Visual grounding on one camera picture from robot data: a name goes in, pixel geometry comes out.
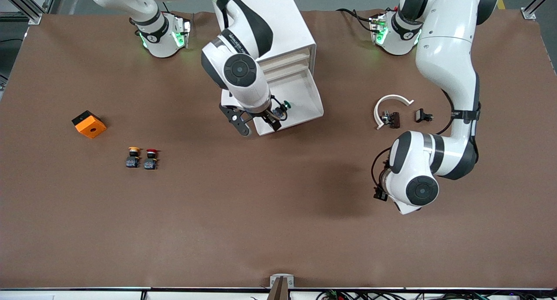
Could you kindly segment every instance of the wire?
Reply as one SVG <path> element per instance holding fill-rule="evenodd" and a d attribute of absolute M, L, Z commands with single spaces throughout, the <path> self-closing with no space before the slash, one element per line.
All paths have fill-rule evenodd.
<path fill-rule="evenodd" d="M 390 293 L 390 292 L 384 292 L 383 294 L 386 294 L 388 296 L 392 296 L 392 298 L 398 299 L 398 300 L 406 300 L 406 298 L 399 296 L 398 294 L 394 294 L 394 293 Z"/>
<path fill-rule="evenodd" d="M 447 94 L 447 92 L 445 92 L 445 90 L 441 89 L 441 91 L 443 91 L 443 94 L 446 96 L 447 100 L 449 101 L 449 104 L 451 105 L 451 111 L 454 111 L 454 105 L 453 102 L 451 100 L 451 98 L 449 98 L 449 95 Z M 449 129 L 449 127 L 451 127 L 451 124 L 453 122 L 453 117 L 451 116 L 451 119 L 449 119 L 449 122 L 447 123 L 447 125 L 445 126 L 445 128 L 443 128 L 442 131 L 436 133 L 436 135 L 441 135 L 442 133 L 444 133 L 445 131 L 447 131 L 447 129 Z"/>
<path fill-rule="evenodd" d="M 225 24 L 225 28 L 228 28 L 228 13 L 226 12 L 226 7 L 221 10 L 223 23 Z"/>
<path fill-rule="evenodd" d="M 387 151 L 389 151 L 389 150 L 390 150 L 390 148 L 387 148 L 387 149 L 384 149 L 383 151 L 381 151 L 381 152 L 376 156 L 376 158 L 373 160 L 373 163 L 372 163 L 372 179 L 373 179 L 373 183 L 374 183 L 378 188 L 380 188 L 380 189 L 383 190 L 383 191 L 384 191 L 384 189 L 383 189 L 383 188 L 381 187 L 381 185 L 379 185 L 378 182 L 376 181 L 376 176 L 375 176 L 374 173 L 373 173 L 373 169 L 375 168 L 376 163 L 377 163 L 377 160 L 379 159 L 379 157 L 381 157 L 381 155 L 383 155 L 385 152 L 387 152 Z"/>
<path fill-rule="evenodd" d="M 23 42 L 23 39 L 14 38 L 14 39 L 2 40 L 2 41 L 0 41 L 0 43 L 10 42 L 10 41 L 16 41 L 16 40 L 20 40 L 21 42 Z"/>
<path fill-rule="evenodd" d="M 356 294 L 358 296 L 354 300 L 358 300 L 359 298 L 362 298 L 362 300 L 370 300 L 368 294 L 366 294 L 366 293 L 357 293 L 356 292 Z"/>
<path fill-rule="evenodd" d="M 337 12 L 348 12 L 352 17 L 356 18 L 356 20 L 360 23 L 360 25 L 361 25 L 364 29 L 366 29 L 366 30 L 368 30 L 368 31 L 370 31 L 370 32 L 373 32 L 374 34 L 378 34 L 378 33 L 379 33 L 378 30 L 374 30 L 374 29 L 370 29 L 370 28 L 366 27 L 366 25 L 364 25 L 364 23 L 362 22 L 362 20 L 363 20 L 363 21 L 369 22 L 369 18 L 364 18 L 364 17 L 362 17 L 362 16 L 358 16 L 358 13 L 356 13 L 356 10 L 349 11 L 349 10 L 347 10 L 346 8 L 339 8 L 339 9 L 336 10 L 336 11 L 337 11 Z"/>

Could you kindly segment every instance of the black electrical component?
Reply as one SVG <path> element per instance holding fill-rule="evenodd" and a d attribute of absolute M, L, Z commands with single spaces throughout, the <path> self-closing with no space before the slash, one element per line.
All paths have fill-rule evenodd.
<path fill-rule="evenodd" d="M 433 115 L 432 114 L 426 114 L 423 112 L 423 109 L 419 109 L 416 111 L 416 123 L 420 123 L 422 120 L 425 121 L 432 121 L 433 120 Z"/>
<path fill-rule="evenodd" d="M 382 201 L 386 201 L 387 195 L 383 189 L 375 187 L 376 194 L 373 195 L 374 199 L 380 199 Z"/>
<path fill-rule="evenodd" d="M 388 125 L 393 129 L 400 128 L 400 114 L 396 111 L 392 114 L 389 114 L 389 111 L 386 110 L 384 115 L 381 116 L 381 120 L 384 124 Z"/>

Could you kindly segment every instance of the robotic arm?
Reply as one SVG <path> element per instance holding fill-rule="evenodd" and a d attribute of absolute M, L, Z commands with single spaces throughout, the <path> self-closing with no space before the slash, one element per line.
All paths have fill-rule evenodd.
<path fill-rule="evenodd" d="M 144 46 L 157 57 L 169 57 L 185 46 L 189 23 L 171 13 L 161 13 L 154 0 L 94 0 L 100 6 L 123 10 L 139 29 Z M 203 48 L 201 65 L 213 81 L 229 91 L 220 106 L 241 135 L 251 130 L 247 122 L 261 117 L 277 131 L 286 120 L 288 102 L 281 103 L 271 95 L 259 64 L 255 61 L 271 50 L 273 32 L 257 13 L 242 0 L 213 0 L 217 19 L 224 28 Z M 233 23 L 229 26 L 228 17 Z M 272 100 L 278 104 L 272 109 Z"/>
<path fill-rule="evenodd" d="M 477 162 L 480 81 L 470 55 L 476 24 L 487 20 L 495 4 L 496 0 L 401 0 L 400 9 L 389 12 L 378 29 L 376 43 L 387 52 L 405 54 L 418 45 L 418 70 L 442 88 L 452 108 L 449 137 L 406 131 L 390 149 L 378 191 L 386 193 L 402 214 L 437 198 L 434 175 L 460 179 Z"/>

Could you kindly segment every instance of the orange box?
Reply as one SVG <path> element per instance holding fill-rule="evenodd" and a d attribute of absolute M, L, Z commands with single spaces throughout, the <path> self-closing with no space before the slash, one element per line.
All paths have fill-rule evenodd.
<path fill-rule="evenodd" d="M 80 134 L 88 138 L 95 138 L 106 130 L 105 124 L 93 113 L 86 110 L 71 121 Z"/>

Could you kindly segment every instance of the brown mat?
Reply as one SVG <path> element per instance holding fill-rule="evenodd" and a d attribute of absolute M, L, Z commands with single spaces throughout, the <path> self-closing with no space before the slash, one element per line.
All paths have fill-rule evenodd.
<path fill-rule="evenodd" d="M 304 12 L 325 115 L 239 136 L 200 49 L 150 56 L 126 16 L 46 15 L 30 27 L 0 104 L 0 286 L 238 286 L 292 273 L 298 286 L 553 287 L 557 283 L 557 80 L 539 26 L 496 11 L 477 30 L 480 162 L 402 216 L 372 198 L 369 169 L 400 133 L 449 116 L 414 56 L 394 57 L 338 12 Z M 416 102 L 375 130 L 380 96 Z M 412 122 L 424 108 L 436 119 Z M 90 140 L 71 119 L 109 129 Z M 127 169 L 127 148 L 161 150 Z"/>

